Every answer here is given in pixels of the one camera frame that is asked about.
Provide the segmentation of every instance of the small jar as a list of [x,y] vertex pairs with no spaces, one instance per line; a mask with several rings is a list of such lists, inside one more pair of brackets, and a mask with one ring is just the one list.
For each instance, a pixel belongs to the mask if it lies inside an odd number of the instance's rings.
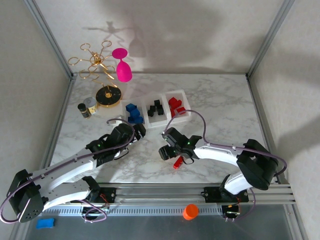
[[86,105],[84,103],[80,103],[78,105],[78,109],[80,111],[80,113],[82,114],[82,116],[85,118],[85,119],[88,119],[90,118],[90,113],[86,107]]

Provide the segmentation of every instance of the marble surface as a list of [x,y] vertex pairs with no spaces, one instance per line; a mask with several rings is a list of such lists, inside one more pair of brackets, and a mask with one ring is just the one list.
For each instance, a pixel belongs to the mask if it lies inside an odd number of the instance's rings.
[[[123,99],[141,97],[184,89],[191,109],[200,112],[207,123],[206,137],[219,143],[245,143],[249,138],[263,142],[258,118],[244,75],[236,74],[134,74],[129,83],[117,83]],[[106,121],[122,112],[119,104],[113,108],[99,108],[90,119],[84,119],[77,105],[87,97],[94,97],[100,85],[77,78],[63,121],[51,164],[72,156],[92,140],[110,133]],[[201,119],[173,124],[182,134],[202,135]],[[80,174],[93,176],[98,183],[220,183],[227,174],[238,168],[227,163],[200,159],[191,165],[173,168],[176,158],[163,161],[158,149],[166,142],[161,137],[164,127],[148,129],[144,139],[129,147],[129,154]]]

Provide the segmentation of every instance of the black and gold base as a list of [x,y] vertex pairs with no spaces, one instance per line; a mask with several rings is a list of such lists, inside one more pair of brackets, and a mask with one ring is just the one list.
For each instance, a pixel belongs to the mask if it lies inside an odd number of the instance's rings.
[[121,90],[114,86],[104,86],[95,95],[100,106],[110,108],[116,106],[122,98]]

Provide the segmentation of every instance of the blue object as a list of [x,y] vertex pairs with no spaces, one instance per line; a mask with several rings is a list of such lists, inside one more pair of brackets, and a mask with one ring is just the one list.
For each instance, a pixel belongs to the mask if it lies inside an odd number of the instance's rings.
[[130,124],[134,124],[135,123],[135,119],[133,117],[131,117],[131,116],[128,116],[128,122]]
[[139,112],[138,108],[136,108],[130,112],[130,117],[132,117],[134,119],[136,119],[139,116],[140,116],[140,112]]
[[129,112],[129,113],[131,113],[131,111],[133,111],[136,108],[137,108],[137,106],[132,104],[132,103],[130,103],[127,106],[125,106],[125,110],[127,110],[127,112]]
[[137,118],[134,119],[135,124],[143,124],[144,123],[144,118],[142,116],[138,116]]
[[54,227],[55,219],[47,218],[47,219],[39,219],[36,222],[36,229],[51,229]]

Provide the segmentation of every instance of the red block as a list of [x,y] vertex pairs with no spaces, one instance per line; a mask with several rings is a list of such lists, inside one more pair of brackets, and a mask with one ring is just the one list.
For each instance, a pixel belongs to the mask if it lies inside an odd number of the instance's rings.
[[185,111],[186,109],[184,108],[184,107],[180,107],[180,108],[178,108],[176,111],[180,114],[180,115],[182,115],[182,114],[185,114],[186,113],[186,111]]
[[177,99],[175,97],[170,98],[170,100],[168,101],[169,105],[171,106],[172,104],[174,104],[177,101]]
[[182,105],[182,101],[176,101],[175,103],[171,104],[172,109],[176,109],[177,107],[180,107]]
[[180,156],[178,160],[173,164],[173,168],[178,169],[183,163],[184,163],[184,158]]
[[170,112],[171,112],[171,117],[173,118],[173,117],[176,115],[175,110],[173,110],[172,108],[170,108]]

